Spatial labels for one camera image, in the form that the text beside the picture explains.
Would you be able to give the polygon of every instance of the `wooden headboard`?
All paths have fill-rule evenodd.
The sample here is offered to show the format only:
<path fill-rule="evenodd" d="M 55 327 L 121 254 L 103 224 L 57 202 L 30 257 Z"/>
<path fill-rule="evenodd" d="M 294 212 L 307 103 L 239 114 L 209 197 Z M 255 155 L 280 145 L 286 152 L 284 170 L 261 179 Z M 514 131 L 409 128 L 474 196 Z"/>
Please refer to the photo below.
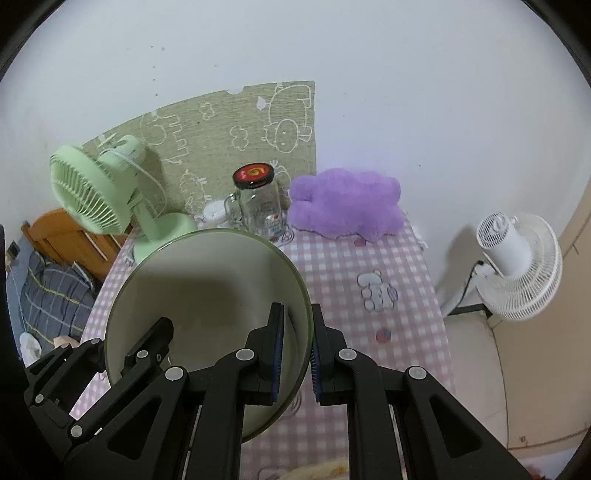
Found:
<path fill-rule="evenodd" d="M 109 273 L 127 238 L 127 234 L 86 232 L 61 208 L 42 215 L 32 225 L 24 224 L 21 230 L 38 252 L 61 264 L 78 262 L 100 280 Z"/>

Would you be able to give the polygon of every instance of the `red jar lid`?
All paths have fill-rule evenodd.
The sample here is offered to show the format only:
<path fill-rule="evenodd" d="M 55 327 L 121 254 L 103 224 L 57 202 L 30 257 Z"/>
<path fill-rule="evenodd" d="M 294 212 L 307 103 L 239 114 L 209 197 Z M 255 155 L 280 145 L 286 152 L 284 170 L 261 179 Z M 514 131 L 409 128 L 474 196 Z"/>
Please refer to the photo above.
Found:
<path fill-rule="evenodd" d="M 241 190 L 256 189 L 269 185 L 275 178 L 275 170 L 268 163 L 249 163 L 232 175 L 234 185 Z"/>

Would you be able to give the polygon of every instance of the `white fan grille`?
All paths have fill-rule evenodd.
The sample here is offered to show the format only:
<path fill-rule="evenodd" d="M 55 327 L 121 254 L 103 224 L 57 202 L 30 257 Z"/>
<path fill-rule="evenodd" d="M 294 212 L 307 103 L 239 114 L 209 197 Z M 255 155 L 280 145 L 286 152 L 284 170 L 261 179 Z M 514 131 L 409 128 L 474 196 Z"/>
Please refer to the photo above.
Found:
<path fill-rule="evenodd" d="M 509 231 L 509 221 L 506 215 L 499 212 L 486 217 L 476 233 L 480 246 L 487 250 L 498 247 Z"/>
<path fill-rule="evenodd" d="M 562 253 L 552 228 L 540 217 L 522 214 L 515 229 L 531 248 L 528 270 L 517 278 L 476 277 L 477 287 L 492 313 L 509 320 L 527 320 L 556 294 L 562 276 Z"/>

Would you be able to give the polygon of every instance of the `table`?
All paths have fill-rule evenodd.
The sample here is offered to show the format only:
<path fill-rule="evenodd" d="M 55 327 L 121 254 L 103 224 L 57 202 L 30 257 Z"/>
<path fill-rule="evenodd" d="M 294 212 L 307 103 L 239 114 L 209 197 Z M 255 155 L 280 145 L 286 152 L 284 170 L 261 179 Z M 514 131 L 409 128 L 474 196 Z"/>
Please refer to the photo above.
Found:
<path fill-rule="evenodd" d="M 121 249 L 96 299 L 82 341 L 105 337 L 113 301 L 134 269 L 134 236 Z M 425 367 L 454 391 L 447 336 L 435 290 L 410 224 L 375 244 L 358 236 L 336 240 L 289 230 L 280 248 L 301 273 L 324 321 L 345 335 L 347 345 L 380 365 Z M 107 390 L 97 374 L 72 410 L 79 418 Z M 241 480 L 274 480 L 297 466 L 348 454 L 346 407 L 320 407 L 310 373 L 283 416 L 242 445 Z"/>

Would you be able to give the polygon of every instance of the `glass jar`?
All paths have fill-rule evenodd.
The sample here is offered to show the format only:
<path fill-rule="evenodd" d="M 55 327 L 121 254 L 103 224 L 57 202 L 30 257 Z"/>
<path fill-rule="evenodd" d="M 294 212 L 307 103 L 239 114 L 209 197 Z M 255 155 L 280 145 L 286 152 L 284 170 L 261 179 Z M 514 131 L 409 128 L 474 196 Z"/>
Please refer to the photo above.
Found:
<path fill-rule="evenodd" d="M 267 239 L 285 232 L 275 171 L 267 163 L 250 163 L 234 172 L 236 191 L 224 202 L 228 219 L 237 227 Z"/>

